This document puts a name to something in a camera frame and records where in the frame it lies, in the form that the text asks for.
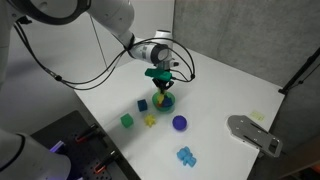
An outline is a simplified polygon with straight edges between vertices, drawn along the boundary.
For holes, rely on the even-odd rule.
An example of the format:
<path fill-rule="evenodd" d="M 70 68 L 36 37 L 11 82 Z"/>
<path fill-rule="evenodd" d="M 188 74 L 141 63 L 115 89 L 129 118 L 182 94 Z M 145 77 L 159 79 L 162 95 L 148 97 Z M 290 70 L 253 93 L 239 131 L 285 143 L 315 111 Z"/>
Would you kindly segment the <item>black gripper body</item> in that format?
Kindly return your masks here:
<path fill-rule="evenodd" d="M 160 80 L 160 79 L 156 79 L 156 78 L 153 78 L 152 81 L 157 88 L 159 88 L 159 87 L 164 88 L 164 86 L 167 85 L 168 89 L 169 89 L 174 84 L 173 81 L 164 81 L 164 80 Z"/>

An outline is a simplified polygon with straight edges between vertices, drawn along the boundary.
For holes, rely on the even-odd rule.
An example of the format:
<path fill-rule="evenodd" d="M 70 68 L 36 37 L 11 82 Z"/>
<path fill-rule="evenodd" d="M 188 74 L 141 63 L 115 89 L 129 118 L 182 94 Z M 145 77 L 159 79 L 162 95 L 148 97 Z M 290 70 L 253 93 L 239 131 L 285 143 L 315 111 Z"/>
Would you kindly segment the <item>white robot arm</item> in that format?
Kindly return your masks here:
<path fill-rule="evenodd" d="M 50 25 L 65 25 L 88 13 L 106 28 L 134 58 L 162 71 L 172 66 L 171 33 L 158 30 L 152 39 L 130 31 L 134 8 L 130 0 L 0 0 L 0 83 L 6 78 L 12 27 L 31 17 Z M 0 129 L 1 180 L 67 180 L 71 161 L 49 151 L 30 136 Z"/>

